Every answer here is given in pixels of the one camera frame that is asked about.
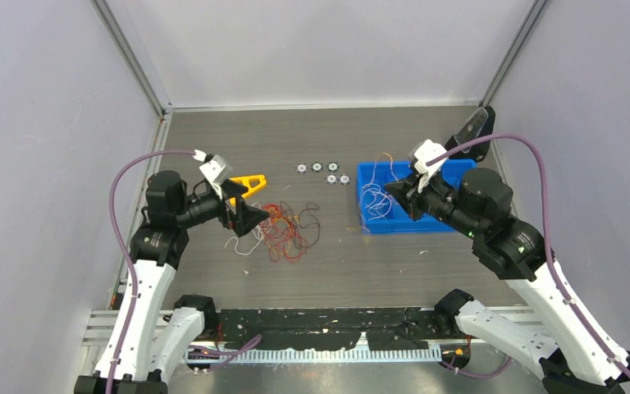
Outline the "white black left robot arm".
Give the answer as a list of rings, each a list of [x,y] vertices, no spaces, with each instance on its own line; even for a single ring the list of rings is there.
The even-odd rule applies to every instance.
[[[217,188],[188,194],[177,172],[150,177],[144,222],[127,244],[130,277],[112,335],[93,373],[77,378],[76,393],[166,393],[191,342],[217,333],[216,306],[205,295],[183,295],[162,331],[157,325],[191,227],[216,219],[244,236],[268,219],[267,211],[244,202],[246,190],[225,180]]]

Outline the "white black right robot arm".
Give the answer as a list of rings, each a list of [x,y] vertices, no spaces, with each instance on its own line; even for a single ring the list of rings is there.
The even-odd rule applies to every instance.
[[[613,341],[582,306],[543,235],[510,211],[512,189],[488,168],[467,171],[458,187],[439,174],[413,173],[386,191],[413,219],[436,218],[472,240],[479,262],[506,282],[546,328],[532,332],[465,291],[436,305],[447,337],[477,337],[528,368],[549,393],[620,393],[630,382],[630,351]]]

